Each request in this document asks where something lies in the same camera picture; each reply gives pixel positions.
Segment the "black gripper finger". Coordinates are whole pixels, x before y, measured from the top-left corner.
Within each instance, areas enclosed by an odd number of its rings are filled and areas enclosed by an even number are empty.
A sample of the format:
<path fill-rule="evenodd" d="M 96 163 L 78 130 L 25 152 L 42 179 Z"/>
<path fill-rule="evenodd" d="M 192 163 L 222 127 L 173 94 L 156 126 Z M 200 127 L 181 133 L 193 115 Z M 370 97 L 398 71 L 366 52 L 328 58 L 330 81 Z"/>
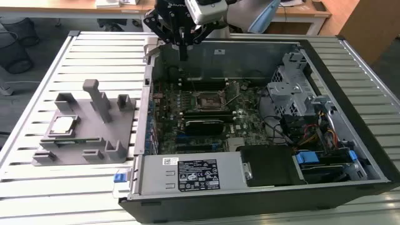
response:
<path fill-rule="evenodd" d="M 200 44 L 210 32 L 217 28 L 217 21 L 201 25 L 197 29 L 194 28 L 193 22 L 188 22 L 184 25 L 184 60 L 188 60 L 188 46 Z"/>
<path fill-rule="evenodd" d="M 164 31 L 160 26 L 161 23 L 158 22 L 158 14 L 156 10 L 149 11 L 145 15 L 144 23 L 166 44 L 177 46 L 178 59 L 184 60 L 184 43 L 180 36 L 180 28 L 166 27 L 166 30 Z"/>

